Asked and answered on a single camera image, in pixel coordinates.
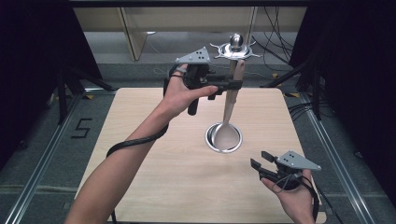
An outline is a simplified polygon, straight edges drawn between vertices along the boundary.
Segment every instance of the right hand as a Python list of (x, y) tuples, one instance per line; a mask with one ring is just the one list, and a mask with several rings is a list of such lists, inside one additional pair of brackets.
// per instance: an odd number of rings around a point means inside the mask
[[(311, 180), (311, 171), (303, 170), (303, 176)], [(281, 190), (281, 188), (269, 179), (263, 178), (262, 183), (271, 190), (282, 204), (283, 210), (295, 223), (315, 223), (312, 216), (312, 196), (309, 190), (300, 185), (297, 189)]]
[(160, 103), (160, 106), (163, 106), (166, 111), (170, 111), (173, 117), (183, 112), (193, 100), (209, 96), (218, 90), (216, 86), (189, 90), (183, 83), (182, 76), (184, 74), (176, 71), (174, 75), (177, 75), (177, 77), (170, 78), (166, 94)]

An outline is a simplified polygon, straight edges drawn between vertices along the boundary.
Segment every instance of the gray floor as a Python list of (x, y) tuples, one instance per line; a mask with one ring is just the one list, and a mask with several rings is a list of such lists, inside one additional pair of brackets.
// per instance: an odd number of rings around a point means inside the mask
[[(139, 61), (132, 62), (129, 58), (124, 35), (121, 33), (87, 33), (87, 39), (92, 47), (95, 60), (99, 64), (104, 81), (115, 87), (161, 87), (167, 69), (176, 57), (207, 47), (210, 56), (217, 55), (216, 49), (209, 43), (220, 45), (228, 41), (230, 34), (224, 33), (156, 33), (149, 35)], [(254, 34), (259, 42), (265, 43), (263, 34)], [(282, 34), (291, 44), (295, 34)], [(282, 54), (282, 51), (270, 46), (270, 49)], [(253, 51), (262, 54), (257, 45)], [(275, 57), (265, 54), (265, 61), (272, 68), (289, 70)], [(227, 60), (213, 60), (213, 69), (218, 73), (227, 73)], [(274, 71), (263, 63), (263, 58), (247, 60), (247, 72), (244, 88), (258, 88), (273, 80), (273, 74), (282, 76), (285, 71)], [(294, 93), (294, 84), (298, 80), (293, 77), (279, 88), (285, 93)], [(91, 83), (84, 83), (87, 88), (96, 88)], [(48, 168), (39, 178), (35, 194), (22, 216), (21, 223), (62, 223), (67, 214), (70, 203), (76, 194), (79, 181), (91, 156), (97, 136), (105, 121), (107, 111), (112, 103), (114, 94), (95, 94), (92, 99), (81, 99), (65, 126), (64, 134), (50, 157)], [(299, 97), (285, 97), (288, 106), (302, 102)], [(354, 156), (353, 143), (349, 140), (343, 125), (334, 117), (332, 110), (323, 105), (321, 108), (322, 124), (326, 128), (337, 153), (342, 158), (354, 185), (368, 205), (376, 223), (396, 223), (396, 211), (387, 195), (376, 182), (364, 160)], [(40, 120), (26, 139), (28, 148), (16, 151), (6, 167), (0, 172), (0, 221), (5, 221), (9, 210), (18, 199), (23, 187), (29, 182), (31, 174), (43, 155), (57, 129), (58, 105), (55, 100), (49, 109), (44, 111)], [(86, 138), (85, 132), (76, 130), (78, 122), (83, 120), (80, 127), (89, 128)], [(320, 172), (314, 172), (318, 186), (332, 203), (334, 210), (344, 223), (360, 223), (359, 215), (346, 189), (341, 184), (331, 160), (327, 156), (318, 134), (308, 117), (303, 113), (294, 121), (296, 132), (300, 138), (305, 156), (320, 164)], [(328, 214), (326, 223), (338, 223), (332, 210), (325, 204)]]

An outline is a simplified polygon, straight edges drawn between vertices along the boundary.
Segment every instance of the metal frame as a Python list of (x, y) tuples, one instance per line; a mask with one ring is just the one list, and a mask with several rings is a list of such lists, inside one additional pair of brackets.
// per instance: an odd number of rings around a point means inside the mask
[(35, 170), (30, 176), (28, 182), (23, 187), (23, 190), (18, 197), (17, 201), (12, 206), (8, 216), (6, 223), (20, 223), (21, 219), (26, 212), (27, 207), (29, 206), (30, 201), (32, 201), (33, 196), (35, 195), (35, 190), (37, 189), (38, 184), (41, 181), (42, 176), (46, 172), (48, 166), (50, 165), (50, 161), (56, 151), (56, 147), (61, 142), (61, 139), (64, 135), (64, 132), (70, 122), (70, 118), (73, 115), (74, 110), (76, 109), (79, 100), (81, 99), (81, 95), (75, 95), (69, 105), (69, 113), (64, 118), (64, 121), (58, 125), (55, 130), (54, 135), (51, 137), (49, 144), (46, 147), (43, 155), (40, 158)]
[(36, 4), (69, 7), (310, 7), (340, 0), (39, 0)]
[[(309, 103), (309, 98), (305, 92), (300, 93), (301, 100), (303, 103)], [(346, 195), (349, 198), (353, 208), (355, 209), (356, 215), (358, 216), (361, 223), (376, 223), (373, 214), (370, 212), (368, 205), (364, 198), (361, 196), (359, 189), (353, 182), (347, 168), (337, 153), (332, 139), (327, 134), (322, 122), (316, 119), (315, 114), (310, 110), (308, 111), (308, 117), (314, 126), (316, 133), (322, 143), (327, 156), (329, 157), (338, 178), (340, 179), (341, 185), (346, 191)]]

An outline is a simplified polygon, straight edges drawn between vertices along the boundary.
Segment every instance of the wooden table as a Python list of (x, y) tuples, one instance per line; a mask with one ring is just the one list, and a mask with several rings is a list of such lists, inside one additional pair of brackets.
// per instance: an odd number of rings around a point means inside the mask
[[(162, 89), (120, 89), (108, 112), (81, 185), (106, 157), (161, 101)], [(242, 89), (231, 123), (244, 137), (233, 153), (221, 154), (205, 143), (205, 131), (222, 121), (225, 94), (201, 99), (197, 115), (183, 112), (143, 162), (116, 208), (118, 221), (195, 223), (290, 223), (279, 200), (250, 167), (250, 158), (275, 170), (261, 158), (292, 149), (304, 155), (278, 89)], [(318, 214), (318, 223), (326, 215)]]

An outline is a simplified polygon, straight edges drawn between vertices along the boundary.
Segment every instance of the black tripod leg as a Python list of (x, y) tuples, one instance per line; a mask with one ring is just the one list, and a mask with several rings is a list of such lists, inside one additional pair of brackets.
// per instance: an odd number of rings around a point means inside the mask
[(296, 68), (294, 68), (293, 70), (289, 71), (287, 74), (283, 75), (282, 77), (278, 78), (277, 80), (274, 80), (273, 82), (261, 86), (261, 88), (273, 88), (276, 87), (277, 85), (281, 84), (282, 82), (288, 80), (291, 77), (294, 77), (295, 75), (301, 73), (301, 71), (304, 69), (305, 67), (305, 63), (300, 64), (299, 66), (297, 66)]
[(318, 120), (321, 120), (320, 118), (320, 111), (319, 111), (319, 96), (320, 96), (320, 72), (318, 68), (315, 68), (314, 71), (314, 86), (313, 86), (314, 92), (313, 92), (313, 107), (314, 107), (314, 114), (317, 116)]
[(118, 88), (114, 88), (114, 87), (106, 84), (105, 82), (103, 82), (100, 79), (97, 79), (97, 78), (94, 78), (94, 77), (91, 77), (91, 76), (85, 74), (83, 71), (79, 70), (78, 68), (70, 67), (69, 69), (72, 73), (76, 74), (77, 76), (85, 78), (88, 81), (90, 81), (91, 83), (95, 84), (96, 86), (102, 87), (103, 89), (105, 89), (107, 91), (116, 91), (118, 89)]
[(66, 91), (64, 89), (64, 71), (63, 70), (60, 70), (58, 73), (57, 84), (58, 84), (59, 112), (60, 112), (60, 117), (59, 117), (58, 123), (61, 124), (67, 115), (67, 102), (66, 102)]

